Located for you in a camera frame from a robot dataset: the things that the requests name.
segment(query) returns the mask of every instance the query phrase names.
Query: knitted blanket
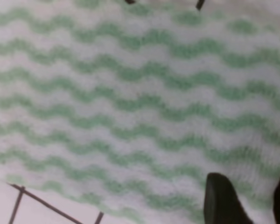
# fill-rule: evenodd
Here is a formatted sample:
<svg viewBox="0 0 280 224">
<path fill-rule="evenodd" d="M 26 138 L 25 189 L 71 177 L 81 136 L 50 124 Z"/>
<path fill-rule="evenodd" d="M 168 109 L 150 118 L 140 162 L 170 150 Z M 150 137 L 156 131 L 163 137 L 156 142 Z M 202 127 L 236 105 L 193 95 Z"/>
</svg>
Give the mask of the knitted blanket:
<svg viewBox="0 0 280 224">
<path fill-rule="evenodd" d="M 169 4 L 0 0 L 0 180 L 137 224 L 203 224 L 209 172 L 274 223 L 274 26 Z"/>
</svg>

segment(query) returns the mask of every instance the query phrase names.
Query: fabric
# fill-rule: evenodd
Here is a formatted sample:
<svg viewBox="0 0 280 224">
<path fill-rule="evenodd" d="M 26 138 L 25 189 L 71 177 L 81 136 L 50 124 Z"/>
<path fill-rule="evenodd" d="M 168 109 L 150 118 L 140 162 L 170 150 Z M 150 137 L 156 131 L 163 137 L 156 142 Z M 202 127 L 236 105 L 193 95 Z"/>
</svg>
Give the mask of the fabric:
<svg viewBox="0 0 280 224">
<path fill-rule="evenodd" d="M 206 176 L 274 223 L 280 34 L 123 0 L 0 0 L 0 180 L 202 224 Z"/>
</svg>

